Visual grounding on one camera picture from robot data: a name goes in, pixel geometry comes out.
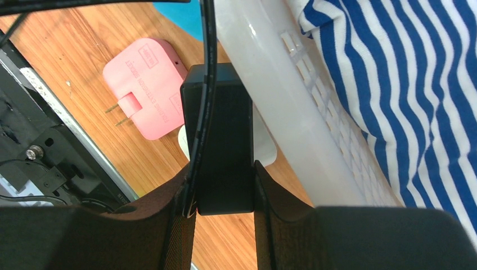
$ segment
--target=wooden table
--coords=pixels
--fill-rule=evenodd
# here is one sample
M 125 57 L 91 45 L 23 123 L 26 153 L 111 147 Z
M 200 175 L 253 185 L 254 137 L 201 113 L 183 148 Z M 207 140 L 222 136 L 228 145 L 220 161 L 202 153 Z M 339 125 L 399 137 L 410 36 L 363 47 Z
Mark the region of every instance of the wooden table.
M 15 16 L 0 18 L 5 32 Z M 102 78 L 107 62 L 138 38 L 169 41 L 187 68 L 202 64 L 203 45 L 161 16 L 149 3 L 110 4 L 30 15 L 12 41 L 130 186 L 142 196 L 169 180 L 187 159 L 178 130 L 145 140 L 132 123 L 119 127 L 121 110 Z M 220 48 L 219 61 L 229 62 Z M 268 171 L 309 203 L 281 153 Z M 197 218 L 192 261 L 199 269 L 256 269 L 252 214 Z

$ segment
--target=metal screw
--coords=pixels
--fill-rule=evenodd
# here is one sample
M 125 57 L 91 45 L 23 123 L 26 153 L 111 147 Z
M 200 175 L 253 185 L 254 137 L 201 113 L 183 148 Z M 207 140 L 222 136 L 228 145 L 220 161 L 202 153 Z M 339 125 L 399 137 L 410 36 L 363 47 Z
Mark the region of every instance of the metal screw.
M 30 146 L 30 149 L 26 151 L 26 157 L 29 160 L 41 159 L 44 155 L 44 151 L 38 145 Z

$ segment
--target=pink power adapter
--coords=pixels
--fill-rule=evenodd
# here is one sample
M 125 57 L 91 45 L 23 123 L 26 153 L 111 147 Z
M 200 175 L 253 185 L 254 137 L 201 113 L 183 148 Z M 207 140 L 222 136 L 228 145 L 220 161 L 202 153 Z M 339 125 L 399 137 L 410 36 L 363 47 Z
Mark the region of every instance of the pink power adapter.
M 141 134 L 157 140 L 184 124 L 180 88 L 187 69 L 165 40 L 141 38 L 106 64 L 103 76 Z

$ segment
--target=blue and white striped fabric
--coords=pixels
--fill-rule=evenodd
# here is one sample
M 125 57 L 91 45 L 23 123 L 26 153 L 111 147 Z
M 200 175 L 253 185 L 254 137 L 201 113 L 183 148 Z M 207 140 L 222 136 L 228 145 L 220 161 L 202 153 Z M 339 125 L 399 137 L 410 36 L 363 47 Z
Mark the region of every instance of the blue and white striped fabric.
M 299 15 L 399 199 L 477 243 L 477 1 L 310 0 Z

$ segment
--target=black cable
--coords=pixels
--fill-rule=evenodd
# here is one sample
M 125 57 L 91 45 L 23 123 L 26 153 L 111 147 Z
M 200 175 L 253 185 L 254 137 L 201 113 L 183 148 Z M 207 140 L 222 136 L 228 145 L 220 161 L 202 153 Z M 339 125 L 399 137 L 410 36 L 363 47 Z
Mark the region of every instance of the black cable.
M 48 167 L 46 167 L 45 165 L 43 165 L 41 163 L 36 163 L 36 162 L 33 162 L 33 161 L 23 160 L 23 159 L 8 159 L 8 160 L 0 161 L 0 167 L 3 166 L 3 165 L 6 165 L 8 163 L 13 163 L 13 162 L 25 163 L 26 165 L 33 164 L 33 165 L 36 165 L 36 166 L 40 166 L 43 169 L 46 169 L 46 171 L 49 170 Z
M 30 13 L 22 13 L 16 18 L 12 26 L 5 33 L 5 35 L 2 36 L 2 39 L 0 40 L 0 49 L 2 49 L 5 44 L 7 44 L 8 40 L 12 37 L 12 35 L 20 27 L 20 25 L 26 20 L 29 14 Z
M 53 205 L 67 205 L 66 201 L 52 197 L 52 196 L 22 196 L 22 197 L 9 197 L 0 195 L 0 200 L 10 201 L 15 203 L 28 202 L 28 201 L 44 201 L 46 203 L 52 203 Z
M 202 164 L 202 155 L 212 122 L 215 84 L 217 82 L 217 30 L 215 27 L 214 1 L 200 0 L 200 10 L 202 13 L 202 28 L 204 29 L 205 74 L 197 130 L 192 146 L 189 171 L 186 176 L 186 197 L 182 213 L 185 217 L 190 217 L 196 210 L 197 175 Z
M 111 3 L 128 2 L 174 2 L 188 3 L 190 0 L 166 0 L 166 1 L 145 1 L 145 0 L 0 0 L 0 16 L 12 15 L 26 12 L 43 10 L 56 10 L 60 8 L 91 6 Z
M 93 204 L 93 205 L 98 205 L 100 207 L 103 207 L 106 209 L 108 213 L 114 212 L 114 209 L 107 205 L 105 202 L 102 202 L 100 200 L 92 199 L 92 198 L 85 198 L 81 200 L 81 204 Z

